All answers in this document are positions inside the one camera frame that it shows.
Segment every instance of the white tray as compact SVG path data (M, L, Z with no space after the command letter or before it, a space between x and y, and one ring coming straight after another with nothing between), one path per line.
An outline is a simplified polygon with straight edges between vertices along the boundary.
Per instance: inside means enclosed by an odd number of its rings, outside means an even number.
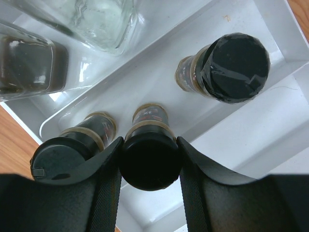
M38 142L97 110L113 115L124 136L135 109L157 102L177 136L252 177L309 147L309 47L286 1L144 0L137 6L135 37L120 57L91 51L25 15L16 20L65 44L71 54L65 92L2 104ZM228 105L182 91L174 81L180 59L232 32L259 38L269 51L272 67L263 92L246 104ZM123 181L117 217L122 232L182 231L185 224L179 181L156 192Z

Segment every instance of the glass bottle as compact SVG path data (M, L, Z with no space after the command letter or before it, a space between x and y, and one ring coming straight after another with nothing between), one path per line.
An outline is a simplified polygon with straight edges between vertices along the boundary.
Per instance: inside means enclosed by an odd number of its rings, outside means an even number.
M165 189L179 176L180 157L165 109L156 103L140 106L119 154L122 177L141 190Z
M94 112L75 127L42 143L30 160L36 181L64 179L65 174L102 152L115 138L115 120L106 112Z
M67 67L64 46L0 21L0 101L60 91Z
M3 0L93 48L120 54L135 27L133 0Z
M233 104L253 99L264 87L269 69L269 54L261 42L233 33L182 59L175 79L184 91Z

